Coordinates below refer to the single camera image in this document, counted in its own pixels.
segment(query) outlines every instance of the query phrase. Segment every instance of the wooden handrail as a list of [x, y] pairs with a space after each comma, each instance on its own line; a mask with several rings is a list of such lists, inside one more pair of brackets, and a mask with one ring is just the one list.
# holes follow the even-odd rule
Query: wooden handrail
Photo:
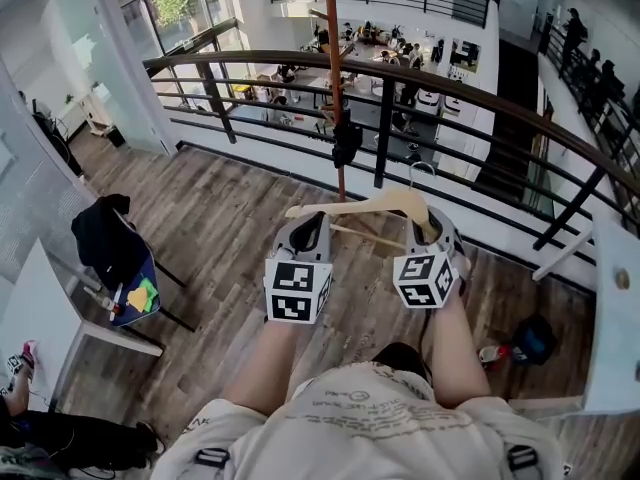
[[[321, 53], [280, 50], [242, 50], [230, 52], [198, 53], [175, 55], [144, 61], [146, 68], [165, 68], [181, 64], [218, 62], [250, 62], [258, 64], [290, 64], [329, 69], [329, 57]], [[377, 78], [391, 78], [396, 82], [417, 84], [429, 91], [460, 98], [468, 103], [518, 119], [531, 126], [538, 133], [566, 147], [570, 151], [602, 167], [616, 181], [624, 185], [636, 196], [640, 196], [640, 183], [619, 167], [601, 151], [555, 123], [547, 121], [531, 110], [511, 101], [431, 73], [405, 69], [381, 62], [361, 62], [352, 59], [342, 61], [342, 69]]]

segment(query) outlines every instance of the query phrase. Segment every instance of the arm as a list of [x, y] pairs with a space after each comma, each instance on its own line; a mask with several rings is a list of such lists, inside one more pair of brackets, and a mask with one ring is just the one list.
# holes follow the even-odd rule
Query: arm
[[284, 404], [293, 368], [300, 324], [267, 322], [236, 378], [222, 398], [270, 416]]
[[457, 407], [472, 398], [491, 396], [480, 365], [457, 284], [447, 304], [433, 313], [431, 370], [436, 401]]
[[17, 416], [26, 411], [29, 407], [29, 379], [33, 377], [33, 370], [23, 360], [22, 368], [16, 375], [16, 383], [13, 391], [4, 395], [4, 402], [10, 416]]

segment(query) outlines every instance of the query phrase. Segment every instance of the black jacket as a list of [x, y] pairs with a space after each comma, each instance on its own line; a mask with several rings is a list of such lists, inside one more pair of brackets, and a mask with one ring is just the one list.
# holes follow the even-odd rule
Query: black jacket
[[129, 202], [120, 194], [101, 197], [71, 223], [80, 261], [93, 267], [109, 290], [131, 283], [149, 255], [140, 235], [116, 215], [129, 213]]

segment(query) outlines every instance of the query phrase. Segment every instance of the black bag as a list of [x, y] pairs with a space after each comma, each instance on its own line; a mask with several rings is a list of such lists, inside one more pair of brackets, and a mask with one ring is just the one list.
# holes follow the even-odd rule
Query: black bag
[[359, 128], [346, 120], [333, 129], [336, 140], [331, 154], [333, 165], [336, 169], [349, 165], [356, 157], [358, 148], [362, 146], [362, 128]]
[[71, 222], [80, 261], [93, 267], [109, 290], [129, 285], [150, 254], [142, 237], [116, 214], [129, 213], [129, 202], [120, 194], [101, 197]]

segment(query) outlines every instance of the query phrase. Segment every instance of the staircase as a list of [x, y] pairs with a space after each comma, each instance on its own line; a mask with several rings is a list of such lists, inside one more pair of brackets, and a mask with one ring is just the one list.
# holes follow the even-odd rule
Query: staircase
[[[538, 60], [535, 54], [504, 40], [500, 41], [498, 96], [533, 112], [537, 110]], [[496, 115], [493, 134], [505, 139], [513, 146], [530, 152], [535, 132], [522, 121]], [[487, 163], [518, 179], [527, 179], [529, 162], [508, 151], [491, 148]], [[514, 184], [512, 179], [489, 169], [480, 171], [476, 184], [499, 192], [514, 201], [521, 201], [524, 193], [523, 187]]]

